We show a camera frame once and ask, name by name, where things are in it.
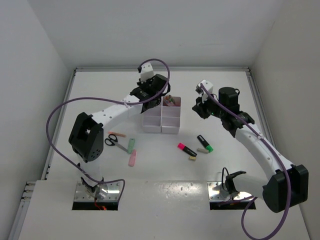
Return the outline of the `black handled scissors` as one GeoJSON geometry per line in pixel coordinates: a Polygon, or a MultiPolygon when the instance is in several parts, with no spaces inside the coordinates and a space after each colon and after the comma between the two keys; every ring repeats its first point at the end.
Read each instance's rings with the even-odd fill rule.
{"type": "Polygon", "coordinates": [[[119,149],[123,150],[124,152],[128,152],[128,150],[122,146],[121,144],[119,144],[118,142],[118,137],[114,134],[109,134],[107,138],[104,139],[104,143],[107,145],[107,146],[116,146],[118,147],[119,149]]]}

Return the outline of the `pink correction tape case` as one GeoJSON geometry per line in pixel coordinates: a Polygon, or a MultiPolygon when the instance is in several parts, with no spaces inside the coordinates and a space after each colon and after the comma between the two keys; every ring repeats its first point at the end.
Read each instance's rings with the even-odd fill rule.
{"type": "Polygon", "coordinates": [[[129,161],[128,161],[129,167],[133,167],[135,165],[136,157],[137,157],[137,151],[135,149],[133,149],[132,153],[130,154],[129,161]]]}

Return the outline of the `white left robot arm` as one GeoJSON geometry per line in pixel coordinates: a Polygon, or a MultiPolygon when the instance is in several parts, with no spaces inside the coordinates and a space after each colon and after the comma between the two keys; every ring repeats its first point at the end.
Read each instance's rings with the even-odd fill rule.
{"type": "Polygon", "coordinates": [[[142,114],[160,105],[162,97],[170,91],[169,78],[160,74],[141,74],[134,88],[123,100],[111,102],[110,107],[87,114],[78,114],[68,142],[80,157],[77,164],[83,171],[82,184],[91,193],[104,181],[100,166],[95,161],[104,150],[105,131],[109,131],[130,117],[142,114]]]}

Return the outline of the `aluminium frame rail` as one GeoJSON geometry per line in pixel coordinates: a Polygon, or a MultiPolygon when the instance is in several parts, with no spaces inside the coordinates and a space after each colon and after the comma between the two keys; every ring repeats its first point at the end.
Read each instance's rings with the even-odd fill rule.
{"type": "Polygon", "coordinates": [[[250,90],[251,90],[251,93],[253,96],[255,108],[257,110],[257,115],[259,118],[261,130],[262,130],[264,136],[267,138],[267,140],[271,143],[271,145],[273,147],[276,147],[275,141],[274,141],[274,138],[273,138],[273,135],[272,135],[272,132],[271,132],[268,120],[267,120],[265,108],[263,105],[263,101],[261,98],[261,94],[260,94],[258,85],[254,79],[254,76],[252,74],[251,69],[247,68],[245,72],[246,72],[248,84],[249,84],[249,87],[250,87],[250,90]]]}

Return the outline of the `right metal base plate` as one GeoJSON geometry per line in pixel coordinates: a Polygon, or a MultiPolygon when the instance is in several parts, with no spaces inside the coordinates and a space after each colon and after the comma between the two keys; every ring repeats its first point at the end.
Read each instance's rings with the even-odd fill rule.
{"type": "Polygon", "coordinates": [[[208,181],[207,190],[210,202],[247,201],[253,198],[250,193],[244,191],[228,193],[223,189],[221,181],[208,181]]]}

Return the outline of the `white divided organiser left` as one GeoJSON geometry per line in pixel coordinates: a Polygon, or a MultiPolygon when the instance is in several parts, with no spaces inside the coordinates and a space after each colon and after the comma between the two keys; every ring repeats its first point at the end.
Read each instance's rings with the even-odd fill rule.
{"type": "Polygon", "coordinates": [[[147,133],[161,133],[162,105],[159,104],[143,113],[142,129],[147,133]]]}

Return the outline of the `clear bottle of coloured pins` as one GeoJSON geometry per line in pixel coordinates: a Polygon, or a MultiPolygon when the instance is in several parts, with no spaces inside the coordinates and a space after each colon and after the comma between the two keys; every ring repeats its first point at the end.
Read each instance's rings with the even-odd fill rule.
{"type": "Polygon", "coordinates": [[[175,107],[176,106],[174,97],[170,94],[167,94],[163,97],[163,104],[168,107],[175,107]]]}

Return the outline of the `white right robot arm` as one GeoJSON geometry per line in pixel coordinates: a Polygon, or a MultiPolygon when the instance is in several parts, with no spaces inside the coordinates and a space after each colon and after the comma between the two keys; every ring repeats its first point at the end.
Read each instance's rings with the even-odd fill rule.
{"type": "Polygon", "coordinates": [[[222,87],[215,99],[212,89],[203,81],[196,87],[200,97],[192,108],[202,119],[210,116],[221,120],[222,126],[253,156],[265,173],[265,178],[254,178],[246,171],[228,174],[224,190],[229,194],[247,192],[264,200],[274,213],[284,211],[308,199],[309,172],[300,164],[295,165],[279,153],[261,134],[254,119],[240,109],[240,91],[222,87]]]}

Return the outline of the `orange highlighter pen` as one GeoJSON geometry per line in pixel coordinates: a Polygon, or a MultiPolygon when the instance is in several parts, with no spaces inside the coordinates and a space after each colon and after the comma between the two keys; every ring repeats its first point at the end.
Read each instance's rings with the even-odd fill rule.
{"type": "Polygon", "coordinates": [[[122,134],[122,133],[118,133],[118,132],[112,132],[112,131],[109,131],[108,134],[109,135],[115,135],[117,137],[122,137],[122,138],[126,138],[127,137],[126,134],[122,134]]]}

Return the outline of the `metal base plate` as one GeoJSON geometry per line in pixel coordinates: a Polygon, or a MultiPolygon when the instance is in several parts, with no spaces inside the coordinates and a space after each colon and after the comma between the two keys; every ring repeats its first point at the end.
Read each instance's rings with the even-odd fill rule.
{"type": "Polygon", "coordinates": [[[207,190],[210,202],[247,201],[253,198],[250,193],[244,191],[228,193],[223,189],[221,181],[208,181],[207,190]]]}
{"type": "Polygon", "coordinates": [[[116,202],[122,191],[120,181],[98,186],[94,192],[90,192],[85,185],[78,182],[74,193],[74,202],[116,202]]]}

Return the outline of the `green correction tape case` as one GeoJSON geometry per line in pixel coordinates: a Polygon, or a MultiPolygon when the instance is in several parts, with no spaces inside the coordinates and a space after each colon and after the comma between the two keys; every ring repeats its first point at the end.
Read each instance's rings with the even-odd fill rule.
{"type": "Polygon", "coordinates": [[[127,146],[127,153],[131,154],[134,150],[135,147],[135,139],[134,138],[130,138],[128,141],[128,146],[127,146]]]}

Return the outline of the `pink black highlighter marker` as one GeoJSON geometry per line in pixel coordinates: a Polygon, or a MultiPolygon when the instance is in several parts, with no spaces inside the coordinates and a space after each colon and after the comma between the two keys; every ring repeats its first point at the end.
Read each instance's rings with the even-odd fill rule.
{"type": "Polygon", "coordinates": [[[191,157],[196,157],[197,156],[197,154],[193,150],[191,150],[190,148],[188,148],[186,145],[184,145],[181,142],[177,145],[177,147],[180,150],[182,150],[183,152],[187,153],[191,157]]]}

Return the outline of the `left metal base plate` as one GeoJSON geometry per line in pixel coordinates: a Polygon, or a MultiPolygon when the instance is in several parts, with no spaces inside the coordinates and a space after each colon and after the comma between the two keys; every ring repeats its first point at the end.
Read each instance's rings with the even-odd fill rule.
{"type": "Polygon", "coordinates": [[[122,191],[120,181],[98,186],[94,192],[90,192],[85,185],[78,182],[74,193],[74,202],[116,202],[122,191]]]}

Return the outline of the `green black highlighter marker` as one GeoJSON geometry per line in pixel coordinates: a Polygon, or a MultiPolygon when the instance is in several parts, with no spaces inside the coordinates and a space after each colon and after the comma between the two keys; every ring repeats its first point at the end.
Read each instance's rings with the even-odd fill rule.
{"type": "Polygon", "coordinates": [[[202,136],[202,135],[198,135],[196,137],[199,142],[201,143],[201,145],[206,149],[208,150],[209,153],[213,152],[214,149],[212,148],[212,146],[205,140],[205,138],[202,136]]]}

